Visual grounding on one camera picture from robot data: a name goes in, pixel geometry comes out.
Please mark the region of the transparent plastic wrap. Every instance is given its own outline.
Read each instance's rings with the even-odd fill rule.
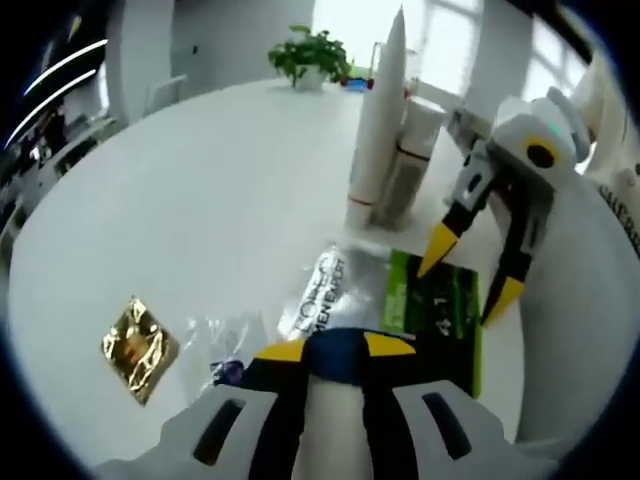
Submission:
[[[419,255],[368,242],[327,243],[301,270],[278,322],[285,340],[332,328],[408,339],[425,378],[451,380],[474,398],[480,389],[482,331],[477,274],[447,263],[418,278]]]
[[[253,357],[268,344],[260,313],[188,318],[179,365],[189,404],[209,387],[237,384]]]
[[[389,254],[389,248],[328,242],[313,267],[301,269],[297,290],[278,322],[278,335],[294,340],[327,328],[379,330]]]

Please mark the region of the potted plant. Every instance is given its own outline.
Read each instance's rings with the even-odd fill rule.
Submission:
[[[318,91],[328,78],[339,82],[349,73],[351,65],[342,42],[329,40],[329,31],[323,30],[311,35],[309,27],[292,25],[292,32],[302,33],[302,40],[287,40],[279,43],[269,52],[269,62],[278,73],[291,80],[298,90]]]

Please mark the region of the round white table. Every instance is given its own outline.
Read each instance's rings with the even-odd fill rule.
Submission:
[[[177,364],[141,407],[101,355],[100,340],[131,295],[176,337],[187,317],[251,311],[262,312],[275,335],[300,267],[311,265],[327,240],[345,234],[361,103],[361,94],[337,87],[299,94],[280,81],[213,92],[111,138],[40,203],[13,253],[10,333],[42,413],[80,460],[95,465],[140,455],[187,406]],[[367,239],[421,254],[461,164],[451,138],[441,134],[412,227],[401,234],[372,231]],[[483,298],[501,251],[486,210],[448,258],[480,273]],[[523,384],[513,305],[484,333],[479,398],[502,420],[509,440],[518,428]],[[308,430],[330,433],[335,425],[355,432],[324,445],[356,458],[367,449],[353,445],[362,426],[350,388],[312,385],[308,412],[324,405],[325,417],[312,416]],[[348,411],[346,397],[356,410]],[[348,421],[353,428],[344,428]],[[326,474],[333,464],[324,464]]]

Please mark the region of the white bottle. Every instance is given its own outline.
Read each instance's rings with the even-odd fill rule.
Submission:
[[[366,92],[360,113],[351,166],[346,225],[365,228],[379,200],[393,160],[404,114],[406,40],[402,8],[382,49],[373,89]]]
[[[376,205],[377,224],[387,228],[401,226],[415,202],[444,119],[440,106],[419,98],[409,101],[396,156]]]

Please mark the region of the green plant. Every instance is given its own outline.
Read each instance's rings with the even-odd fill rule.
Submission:
[[[269,62],[289,78],[294,87],[310,65],[317,65],[320,72],[326,73],[332,82],[339,82],[349,74],[351,65],[347,62],[342,42],[329,40],[328,30],[311,35],[309,27],[304,25],[291,25],[289,29],[304,34],[303,39],[287,40],[275,45],[269,52]]]

